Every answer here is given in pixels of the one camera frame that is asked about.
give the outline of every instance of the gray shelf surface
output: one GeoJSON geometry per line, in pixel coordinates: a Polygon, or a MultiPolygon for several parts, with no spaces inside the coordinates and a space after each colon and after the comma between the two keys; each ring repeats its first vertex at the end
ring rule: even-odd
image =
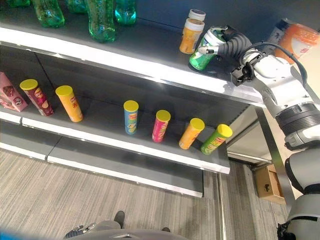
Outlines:
{"type": "Polygon", "coordinates": [[[194,197],[203,196],[200,169],[90,142],[62,137],[47,160],[194,197]]]}
{"type": "Polygon", "coordinates": [[[32,104],[23,112],[10,111],[3,107],[0,111],[22,117],[22,124],[27,127],[190,165],[202,170],[225,174],[230,171],[224,144],[211,155],[204,155],[200,151],[202,142],[212,134],[212,128],[206,127],[190,149],[183,150],[178,146],[179,139],[187,127],[187,123],[183,121],[171,120],[163,142],[155,143],[151,138],[155,115],[139,111],[137,132],[128,135],[125,132],[122,106],[85,97],[77,99],[84,114],[84,119],[78,123],[70,121],[56,96],[49,101],[55,113],[48,117],[41,116],[32,104]]]}
{"type": "Polygon", "coordinates": [[[0,148],[46,160],[61,136],[0,121],[0,148]]]}
{"type": "Polygon", "coordinates": [[[61,8],[65,26],[56,29],[41,27],[33,7],[1,10],[1,44],[263,106],[253,88],[230,83],[225,65],[212,61],[206,72],[190,67],[190,55],[179,51],[180,33],[144,24],[117,26],[116,41],[101,44],[89,35],[87,15],[61,8]]]}

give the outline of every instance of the person's foot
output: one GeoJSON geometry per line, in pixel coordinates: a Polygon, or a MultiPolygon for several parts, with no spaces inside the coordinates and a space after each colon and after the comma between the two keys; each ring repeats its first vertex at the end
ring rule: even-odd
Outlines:
{"type": "Polygon", "coordinates": [[[162,228],[162,230],[161,231],[165,231],[165,232],[169,232],[170,233],[170,229],[168,228],[168,227],[164,227],[164,228],[162,228]]]}
{"type": "Polygon", "coordinates": [[[118,211],[114,217],[114,221],[120,224],[120,228],[122,229],[125,222],[125,212],[124,211],[118,211]]]}

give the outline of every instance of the white lid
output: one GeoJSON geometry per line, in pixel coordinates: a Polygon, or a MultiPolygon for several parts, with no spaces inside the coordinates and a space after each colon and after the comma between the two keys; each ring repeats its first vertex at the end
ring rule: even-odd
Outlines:
{"type": "Polygon", "coordinates": [[[199,21],[205,20],[206,13],[197,9],[190,9],[189,16],[190,19],[197,19],[199,21]]]}
{"type": "Polygon", "coordinates": [[[187,18],[185,20],[184,27],[192,31],[202,32],[205,27],[205,23],[197,19],[187,18]]]}
{"type": "Polygon", "coordinates": [[[210,29],[204,35],[205,40],[210,43],[212,46],[217,46],[221,44],[225,44],[226,42],[216,37],[210,29]]]}

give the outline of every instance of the red pringles can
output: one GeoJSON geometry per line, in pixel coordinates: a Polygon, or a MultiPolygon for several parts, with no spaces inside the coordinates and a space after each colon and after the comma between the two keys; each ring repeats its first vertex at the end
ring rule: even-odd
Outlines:
{"type": "Polygon", "coordinates": [[[152,132],[152,140],[156,143],[161,143],[169,123],[171,115],[166,110],[159,110],[155,115],[155,122],[152,132]]]}
{"type": "Polygon", "coordinates": [[[37,80],[27,79],[20,83],[20,88],[29,97],[42,116],[50,116],[54,113],[47,96],[42,92],[37,80]]]}

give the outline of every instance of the blue pringles can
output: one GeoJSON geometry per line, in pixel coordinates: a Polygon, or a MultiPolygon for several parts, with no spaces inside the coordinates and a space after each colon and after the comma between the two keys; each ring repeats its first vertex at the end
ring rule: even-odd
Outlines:
{"type": "Polygon", "coordinates": [[[132,135],[137,130],[139,104],[136,101],[128,100],[123,104],[123,108],[125,132],[132,135]]]}

